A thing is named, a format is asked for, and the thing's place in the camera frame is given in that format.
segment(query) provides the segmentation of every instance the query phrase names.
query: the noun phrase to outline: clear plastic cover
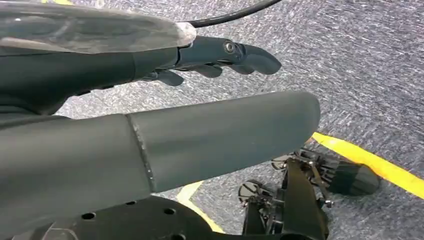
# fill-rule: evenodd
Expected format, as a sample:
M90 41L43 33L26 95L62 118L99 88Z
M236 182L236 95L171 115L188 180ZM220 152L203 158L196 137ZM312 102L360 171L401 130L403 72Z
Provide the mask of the clear plastic cover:
M134 12L0 1L0 46L84 54L141 52L189 45L187 22Z

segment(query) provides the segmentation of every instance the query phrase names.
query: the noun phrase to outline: screw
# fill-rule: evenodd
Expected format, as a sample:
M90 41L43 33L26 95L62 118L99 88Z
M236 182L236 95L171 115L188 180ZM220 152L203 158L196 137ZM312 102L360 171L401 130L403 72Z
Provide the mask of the screw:
M330 200L325 200L325 205L327 206L327 208L330 209L334 205L334 202Z
M224 43L224 50L227 54L233 54L236 51L236 45L234 42L226 42Z

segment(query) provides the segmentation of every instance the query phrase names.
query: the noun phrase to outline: yellow line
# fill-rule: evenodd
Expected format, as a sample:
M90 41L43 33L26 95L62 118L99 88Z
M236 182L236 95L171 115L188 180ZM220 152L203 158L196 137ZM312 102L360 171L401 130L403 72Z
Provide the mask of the yellow line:
M210 226L210 228L217 233L224 233L224 231L218 226L212 219L208 217L202 210L200 210L197 206L195 206L191 201L190 198L192 195L196 192L196 190L202 185L203 181L195 182L189 185L184 186L181 191L176 196L176 199L180 204L183 204L184 206L190 208L191 210L195 211L197 214L199 214Z
M53 0L53 2L57 3L57 4L62 4L62 5L74 5L72 2L70 2L69 0Z
M424 180L421 178L350 142L317 132L312 137L326 148L333 150L354 163L367 165L387 181L424 199Z

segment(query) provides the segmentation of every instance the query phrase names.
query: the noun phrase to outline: black cable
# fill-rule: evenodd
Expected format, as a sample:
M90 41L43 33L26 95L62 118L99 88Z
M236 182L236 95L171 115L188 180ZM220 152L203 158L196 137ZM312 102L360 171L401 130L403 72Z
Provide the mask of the black cable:
M271 7L272 5L281 1L282 0L263 0L252 6L248 6L246 8L243 8L241 10L238 10L229 14L215 16L211 18L199 19L199 20L191 20L187 22L193 25L193 27L195 28L203 28L203 27L213 26L217 24L223 24L233 20L244 18L248 15L254 14L268 7Z

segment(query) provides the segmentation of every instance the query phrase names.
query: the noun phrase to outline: black metal base plate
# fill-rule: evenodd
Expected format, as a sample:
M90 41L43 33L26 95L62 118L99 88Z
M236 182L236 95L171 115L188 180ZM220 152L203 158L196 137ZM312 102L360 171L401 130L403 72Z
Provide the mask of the black metal base plate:
M57 221L14 240L211 239L209 225L193 210L157 196Z

